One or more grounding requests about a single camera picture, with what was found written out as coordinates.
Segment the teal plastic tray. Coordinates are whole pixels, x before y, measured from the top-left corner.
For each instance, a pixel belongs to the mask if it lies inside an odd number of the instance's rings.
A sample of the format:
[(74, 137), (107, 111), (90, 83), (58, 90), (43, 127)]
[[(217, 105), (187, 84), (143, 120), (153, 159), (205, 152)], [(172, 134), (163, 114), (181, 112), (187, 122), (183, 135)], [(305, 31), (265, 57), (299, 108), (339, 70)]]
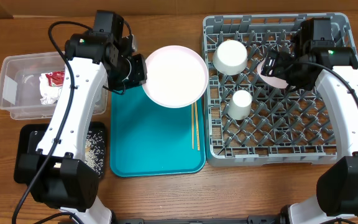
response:
[(191, 108), (165, 108), (141, 87), (111, 95), (110, 168), (119, 177), (190, 174), (206, 162), (203, 105), (198, 100), (200, 151), (196, 125), (191, 146)]

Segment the grey dishwasher rack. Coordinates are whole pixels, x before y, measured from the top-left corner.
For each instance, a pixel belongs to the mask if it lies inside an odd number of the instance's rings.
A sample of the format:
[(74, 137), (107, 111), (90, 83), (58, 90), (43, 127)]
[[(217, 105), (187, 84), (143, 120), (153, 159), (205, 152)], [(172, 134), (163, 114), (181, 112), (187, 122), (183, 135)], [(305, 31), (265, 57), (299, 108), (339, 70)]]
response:
[[(292, 93), (266, 84), (258, 64), (270, 49), (292, 52), (291, 41), (303, 21), (319, 14), (208, 16), (203, 20), (203, 57), (209, 68), (204, 95), (206, 158), (212, 166), (262, 166), (274, 163), (333, 164), (336, 139), (328, 111), (316, 89)], [(237, 75), (218, 72), (217, 47), (237, 40), (248, 51), (246, 69)], [(250, 115), (228, 116), (238, 90), (252, 96)]]

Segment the cream shallow bowl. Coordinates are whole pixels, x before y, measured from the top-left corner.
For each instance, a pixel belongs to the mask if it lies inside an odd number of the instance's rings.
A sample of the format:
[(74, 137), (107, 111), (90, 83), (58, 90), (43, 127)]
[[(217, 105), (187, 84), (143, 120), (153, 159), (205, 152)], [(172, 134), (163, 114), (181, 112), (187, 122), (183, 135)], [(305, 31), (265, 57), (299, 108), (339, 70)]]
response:
[(225, 75), (237, 75), (247, 66), (247, 49), (237, 40), (222, 42), (213, 54), (215, 69)]

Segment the black waste tray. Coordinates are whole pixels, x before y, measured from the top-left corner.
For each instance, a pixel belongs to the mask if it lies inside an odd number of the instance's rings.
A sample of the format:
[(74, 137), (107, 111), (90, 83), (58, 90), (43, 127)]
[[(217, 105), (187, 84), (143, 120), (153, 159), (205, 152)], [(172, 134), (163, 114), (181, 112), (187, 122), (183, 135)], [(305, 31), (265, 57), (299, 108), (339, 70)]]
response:
[[(47, 123), (40, 124), (27, 124), (21, 131), (19, 136), (19, 143), (17, 148), (16, 163), (14, 169), (14, 181), (18, 184), (24, 184), (24, 179), (19, 176), (17, 166), (19, 164), (19, 158), (22, 154), (35, 154), (35, 148), (40, 140), (43, 138), (44, 133), (48, 128)], [(105, 132), (105, 145), (107, 143), (106, 127), (102, 122), (91, 122), (89, 129), (101, 128)]]

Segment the clear plastic waste bin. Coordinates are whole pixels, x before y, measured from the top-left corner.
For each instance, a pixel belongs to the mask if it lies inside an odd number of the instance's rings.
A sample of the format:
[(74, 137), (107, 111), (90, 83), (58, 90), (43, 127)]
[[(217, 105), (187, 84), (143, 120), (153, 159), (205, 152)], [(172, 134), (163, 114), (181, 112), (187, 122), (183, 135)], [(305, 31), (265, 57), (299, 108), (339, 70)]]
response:
[(64, 70), (65, 63), (56, 52), (6, 57), (0, 73), (0, 109), (15, 120), (51, 118), (57, 101), (41, 104), (39, 78), (42, 73)]

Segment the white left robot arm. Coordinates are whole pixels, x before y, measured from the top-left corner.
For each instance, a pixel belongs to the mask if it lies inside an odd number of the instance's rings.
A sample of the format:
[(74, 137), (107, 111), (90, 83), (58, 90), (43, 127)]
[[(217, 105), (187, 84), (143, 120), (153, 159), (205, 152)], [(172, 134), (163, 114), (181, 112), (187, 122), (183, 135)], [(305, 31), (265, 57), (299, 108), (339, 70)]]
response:
[(128, 28), (119, 14), (98, 11), (93, 26), (58, 50), (65, 78), (55, 111), (37, 146), (17, 156), (14, 177), (26, 184), (24, 195), (76, 223), (116, 222), (98, 198), (99, 176), (85, 162), (85, 142), (95, 96), (102, 89), (123, 95), (147, 80), (134, 36), (123, 34)]

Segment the cream plastic cup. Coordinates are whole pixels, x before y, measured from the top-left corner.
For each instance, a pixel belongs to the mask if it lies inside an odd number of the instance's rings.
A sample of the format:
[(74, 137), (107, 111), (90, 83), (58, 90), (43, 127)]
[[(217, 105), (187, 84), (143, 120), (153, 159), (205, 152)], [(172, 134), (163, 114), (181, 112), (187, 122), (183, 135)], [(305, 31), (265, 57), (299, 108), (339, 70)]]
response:
[(229, 102), (228, 116), (235, 120), (242, 120), (250, 115), (252, 96), (246, 90), (236, 91)]

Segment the pink round plate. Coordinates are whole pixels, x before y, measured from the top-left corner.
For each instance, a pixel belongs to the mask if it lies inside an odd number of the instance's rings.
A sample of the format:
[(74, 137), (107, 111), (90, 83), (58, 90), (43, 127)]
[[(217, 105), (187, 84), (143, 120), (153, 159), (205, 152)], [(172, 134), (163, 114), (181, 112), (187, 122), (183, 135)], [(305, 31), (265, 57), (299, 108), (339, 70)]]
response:
[(152, 52), (145, 60), (145, 94), (166, 108), (183, 108), (195, 103), (206, 91), (208, 68), (194, 50), (168, 45)]

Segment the pink food bowl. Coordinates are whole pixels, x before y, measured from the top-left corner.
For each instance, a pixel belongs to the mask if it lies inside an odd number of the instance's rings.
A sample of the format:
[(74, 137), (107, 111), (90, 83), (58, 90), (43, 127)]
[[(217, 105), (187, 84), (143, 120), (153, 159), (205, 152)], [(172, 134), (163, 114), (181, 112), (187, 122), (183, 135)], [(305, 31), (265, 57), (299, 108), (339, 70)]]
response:
[(279, 79), (277, 77), (268, 77), (261, 74), (264, 62), (265, 59), (263, 59), (257, 66), (257, 73), (259, 74), (259, 77), (262, 79), (262, 81), (274, 88), (285, 89), (288, 86), (288, 83), (285, 80)]

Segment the red snack wrapper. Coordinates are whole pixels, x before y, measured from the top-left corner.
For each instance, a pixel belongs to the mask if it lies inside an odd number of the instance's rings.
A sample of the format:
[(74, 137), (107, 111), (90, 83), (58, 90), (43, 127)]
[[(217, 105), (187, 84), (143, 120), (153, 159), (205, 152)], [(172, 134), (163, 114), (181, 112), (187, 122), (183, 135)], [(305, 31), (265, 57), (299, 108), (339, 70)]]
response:
[(51, 87), (58, 87), (62, 86), (65, 78), (65, 72), (64, 71), (55, 71), (55, 72), (49, 72), (45, 74), (48, 84)]

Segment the rice and peanut leftovers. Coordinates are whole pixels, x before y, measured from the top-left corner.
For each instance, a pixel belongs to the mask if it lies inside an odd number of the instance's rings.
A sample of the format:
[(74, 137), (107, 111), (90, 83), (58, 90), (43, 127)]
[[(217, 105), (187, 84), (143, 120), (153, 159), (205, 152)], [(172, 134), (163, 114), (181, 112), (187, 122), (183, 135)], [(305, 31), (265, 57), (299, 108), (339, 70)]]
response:
[(90, 129), (85, 142), (85, 164), (92, 168), (100, 179), (104, 175), (105, 152), (104, 130), (101, 128)]

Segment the white napkin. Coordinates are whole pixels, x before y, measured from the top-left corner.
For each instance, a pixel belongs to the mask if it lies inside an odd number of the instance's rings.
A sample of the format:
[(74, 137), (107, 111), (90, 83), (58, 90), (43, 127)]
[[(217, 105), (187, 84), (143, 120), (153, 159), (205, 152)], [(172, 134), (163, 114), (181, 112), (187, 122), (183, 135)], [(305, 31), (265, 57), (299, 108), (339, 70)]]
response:
[(40, 78), (40, 102), (42, 105), (52, 105), (58, 101), (62, 88), (60, 86), (50, 86), (48, 78), (45, 73), (42, 73)]

